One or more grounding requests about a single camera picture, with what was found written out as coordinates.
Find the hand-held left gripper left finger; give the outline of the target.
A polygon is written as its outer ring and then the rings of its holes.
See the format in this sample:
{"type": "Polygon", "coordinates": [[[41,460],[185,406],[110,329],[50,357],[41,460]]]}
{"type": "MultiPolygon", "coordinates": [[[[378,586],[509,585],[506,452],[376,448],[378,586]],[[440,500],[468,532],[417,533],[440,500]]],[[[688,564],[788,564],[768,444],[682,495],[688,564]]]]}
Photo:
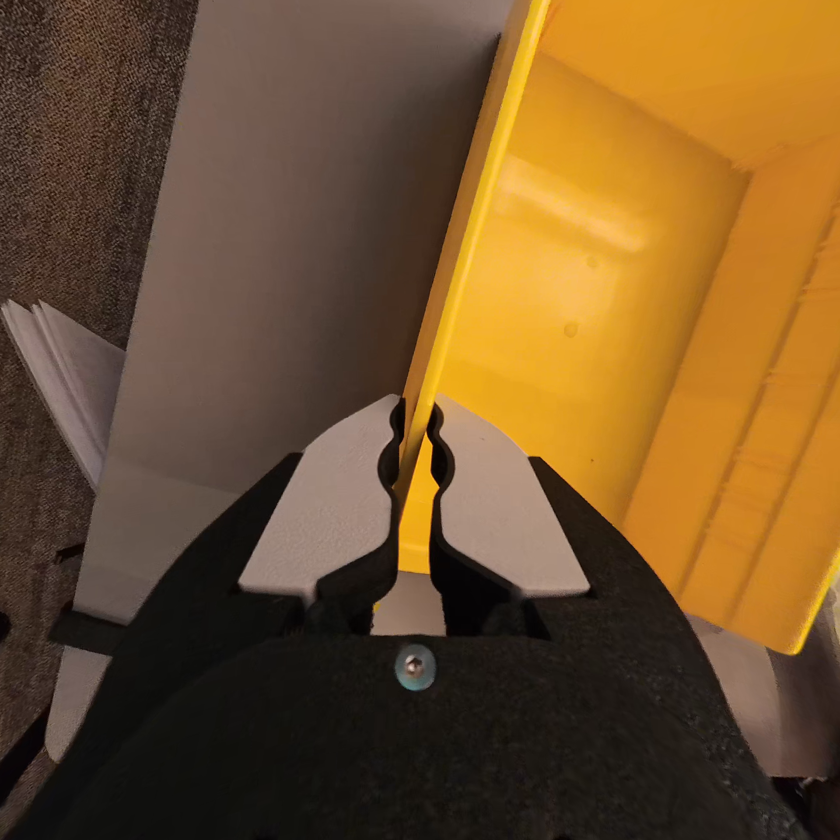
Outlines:
{"type": "Polygon", "coordinates": [[[313,625],[372,633],[397,577],[405,401],[390,394],[302,451],[237,587],[296,600],[313,625]]]}

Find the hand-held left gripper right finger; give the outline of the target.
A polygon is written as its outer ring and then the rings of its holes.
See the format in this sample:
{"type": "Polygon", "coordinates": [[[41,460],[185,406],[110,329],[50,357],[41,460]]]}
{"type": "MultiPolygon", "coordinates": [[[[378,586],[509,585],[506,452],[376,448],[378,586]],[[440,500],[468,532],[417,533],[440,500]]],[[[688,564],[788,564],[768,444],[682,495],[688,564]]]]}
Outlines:
{"type": "Polygon", "coordinates": [[[430,579],[449,637],[482,634],[492,613],[527,626],[525,604],[592,587],[527,454],[491,422],[438,394],[427,425],[436,482],[430,579]]]}

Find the yellow plastic bin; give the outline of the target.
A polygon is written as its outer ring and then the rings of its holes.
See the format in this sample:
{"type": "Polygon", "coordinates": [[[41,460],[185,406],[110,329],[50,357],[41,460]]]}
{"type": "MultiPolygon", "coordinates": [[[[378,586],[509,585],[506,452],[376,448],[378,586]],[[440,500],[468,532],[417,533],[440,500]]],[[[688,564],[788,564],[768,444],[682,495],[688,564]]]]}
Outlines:
{"type": "Polygon", "coordinates": [[[452,397],[682,609],[796,655],[838,574],[838,1],[513,2],[404,395],[452,397]]]}

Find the white paper sheets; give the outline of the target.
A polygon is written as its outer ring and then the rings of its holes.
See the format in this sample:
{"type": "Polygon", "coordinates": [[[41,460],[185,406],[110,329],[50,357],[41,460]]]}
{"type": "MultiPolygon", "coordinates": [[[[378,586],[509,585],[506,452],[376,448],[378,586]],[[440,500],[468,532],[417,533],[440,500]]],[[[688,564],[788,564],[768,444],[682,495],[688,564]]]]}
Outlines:
{"type": "Polygon", "coordinates": [[[2,305],[12,340],[54,425],[90,487],[106,461],[125,351],[40,301],[2,305]]]}

